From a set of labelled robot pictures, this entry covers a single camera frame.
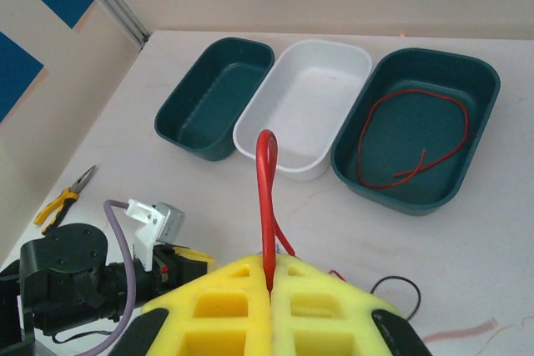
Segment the white connector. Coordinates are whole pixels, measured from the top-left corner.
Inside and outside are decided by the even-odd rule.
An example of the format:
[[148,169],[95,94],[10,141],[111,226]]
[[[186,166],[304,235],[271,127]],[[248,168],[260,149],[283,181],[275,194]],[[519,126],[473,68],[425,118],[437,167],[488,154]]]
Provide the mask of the white connector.
[[151,271],[154,245],[156,242],[174,245],[185,214],[167,203],[150,206],[133,199],[128,201],[125,213],[144,224],[135,231],[133,256],[141,261],[144,271]]

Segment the table surface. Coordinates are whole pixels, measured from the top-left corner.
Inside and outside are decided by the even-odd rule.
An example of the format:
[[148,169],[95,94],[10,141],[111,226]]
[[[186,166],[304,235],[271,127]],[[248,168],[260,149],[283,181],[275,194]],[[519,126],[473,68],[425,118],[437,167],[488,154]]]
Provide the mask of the table surface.
[[[277,56],[306,38],[353,43],[366,49],[375,65],[399,48],[433,48],[482,58],[498,71],[501,92],[466,179],[456,197],[436,212],[415,218],[372,203],[353,194],[331,168],[307,183],[277,176],[275,212],[299,257],[337,269],[357,287],[370,289],[389,274],[414,280],[422,304],[412,324],[435,356],[531,354],[533,41],[157,31],[43,205],[97,164],[65,223],[100,227],[109,239],[108,263],[121,260],[102,209],[108,198],[166,202],[184,210],[178,242],[214,255],[219,265],[260,251],[254,163],[237,152],[206,162],[154,131],[156,113],[179,80],[207,46],[226,36],[267,43]],[[132,240],[138,224],[122,212],[119,220]],[[18,258],[23,243],[39,237],[30,223],[5,263]],[[406,314],[416,301],[413,289],[402,283],[385,284],[378,294]],[[59,337],[112,327],[97,322]],[[60,355],[76,354],[102,339],[55,345],[38,334]]]

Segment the black wire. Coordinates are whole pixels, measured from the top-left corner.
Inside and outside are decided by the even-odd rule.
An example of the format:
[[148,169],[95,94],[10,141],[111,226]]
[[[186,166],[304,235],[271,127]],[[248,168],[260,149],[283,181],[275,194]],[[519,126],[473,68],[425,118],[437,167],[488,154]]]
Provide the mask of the black wire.
[[414,283],[412,280],[406,277],[401,277],[400,275],[388,275],[384,278],[379,279],[378,282],[371,289],[370,293],[373,294],[381,283],[383,283],[384,281],[390,280],[390,279],[398,279],[400,281],[404,281],[405,283],[408,283],[409,285],[411,285],[417,292],[416,306],[414,307],[413,311],[408,315],[408,317],[406,317],[406,321],[410,321],[411,318],[416,315],[417,311],[419,310],[419,307],[421,306],[421,291],[419,290],[419,287],[417,286],[417,284]]
[[55,333],[53,336],[52,336],[52,341],[54,343],[57,343],[58,345],[61,345],[63,343],[67,343],[67,342],[70,342],[70,341],[74,341],[75,339],[80,339],[80,338],[83,338],[83,337],[87,337],[88,335],[93,335],[95,333],[98,333],[100,335],[111,335],[111,332],[109,331],[88,331],[86,333],[77,333],[76,335],[73,335],[72,337],[70,338],[67,338],[65,339],[64,341],[60,341],[56,336],[57,334]]

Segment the red wire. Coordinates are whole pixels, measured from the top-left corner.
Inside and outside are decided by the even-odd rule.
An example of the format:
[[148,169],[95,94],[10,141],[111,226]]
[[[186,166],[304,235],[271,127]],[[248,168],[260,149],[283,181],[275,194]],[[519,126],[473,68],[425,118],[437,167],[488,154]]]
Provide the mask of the red wire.
[[256,143],[256,174],[258,176],[259,213],[263,244],[265,283],[269,292],[273,288],[276,267],[276,244],[278,237],[285,251],[295,256],[295,251],[282,233],[273,209],[273,182],[276,173],[278,144],[275,135],[268,129],[262,131]]
[[330,270],[328,272],[328,274],[335,275],[337,278],[339,278],[339,279],[341,279],[343,281],[346,281],[346,279],[341,274],[339,274],[336,270]]
[[[442,156],[442,157],[438,158],[437,160],[435,160],[435,161],[433,161],[431,163],[428,163],[427,165],[423,165],[423,160],[425,159],[425,155],[426,155],[426,150],[423,149],[423,151],[421,153],[421,158],[420,158],[419,163],[417,164],[416,168],[414,168],[412,170],[406,170],[406,171],[402,171],[400,173],[396,173],[393,176],[393,178],[398,178],[398,177],[402,177],[404,175],[407,175],[407,177],[404,177],[400,181],[395,181],[393,183],[387,183],[387,184],[384,184],[384,185],[372,185],[370,183],[367,183],[363,179],[363,174],[361,172],[361,170],[362,170],[361,169],[361,144],[363,143],[365,132],[367,131],[367,128],[369,127],[369,124],[370,124],[370,121],[372,119],[373,113],[375,112],[376,108],[381,103],[383,103],[384,101],[389,100],[389,99],[391,99],[391,98],[393,98],[395,96],[406,94],[406,93],[421,93],[421,94],[424,94],[424,95],[432,96],[434,98],[443,99],[443,100],[446,100],[446,101],[449,101],[449,102],[453,102],[454,104],[456,104],[464,114],[464,122],[465,122],[464,137],[461,140],[461,142],[458,144],[458,146],[456,146],[454,149],[452,149],[449,153],[447,153],[445,156]],[[411,180],[412,178],[415,177],[416,174],[436,166],[437,164],[443,162],[444,160],[448,159],[450,156],[452,156],[453,154],[458,152],[464,146],[464,144],[466,143],[468,135],[469,135],[469,117],[468,117],[468,114],[467,114],[467,109],[466,109],[466,106],[462,102],[460,102],[459,100],[456,100],[456,99],[448,97],[448,96],[440,95],[440,94],[437,94],[437,93],[432,93],[430,91],[426,91],[424,89],[419,89],[419,88],[407,88],[407,89],[403,89],[401,91],[390,93],[388,95],[385,95],[383,98],[380,98],[378,100],[378,102],[376,102],[373,105],[373,107],[369,111],[369,115],[367,116],[367,120],[365,121],[365,125],[364,125],[363,129],[361,130],[360,140],[358,141],[358,155],[357,155],[357,158],[358,158],[358,179],[360,180],[362,185],[366,186],[367,188],[371,188],[371,189],[386,189],[386,188],[396,187],[398,185],[401,185],[401,184],[406,183],[407,181]]]

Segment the purple cable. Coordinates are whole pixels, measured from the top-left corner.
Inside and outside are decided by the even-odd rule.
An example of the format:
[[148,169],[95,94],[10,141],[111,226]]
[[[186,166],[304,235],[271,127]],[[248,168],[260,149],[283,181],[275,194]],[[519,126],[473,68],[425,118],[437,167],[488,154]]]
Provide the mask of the purple cable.
[[128,242],[124,237],[123,230],[120,228],[117,217],[111,209],[115,208],[128,208],[128,204],[125,202],[119,202],[118,200],[106,200],[103,203],[103,211],[108,217],[109,224],[117,237],[118,246],[120,247],[120,253],[123,254],[124,259],[124,270],[126,272],[126,305],[124,306],[123,317],[118,322],[115,330],[109,335],[102,343],[95,346],[94,348],[80,353],[79,356],[96,356],[101,354],[105,349],[109,348],[113,343],[121,336],[123,331],[128,326],[128,322],[132,317],[132,312],[135,308],[135,270],[134,270],[134,261],[130,254],[128,247]]

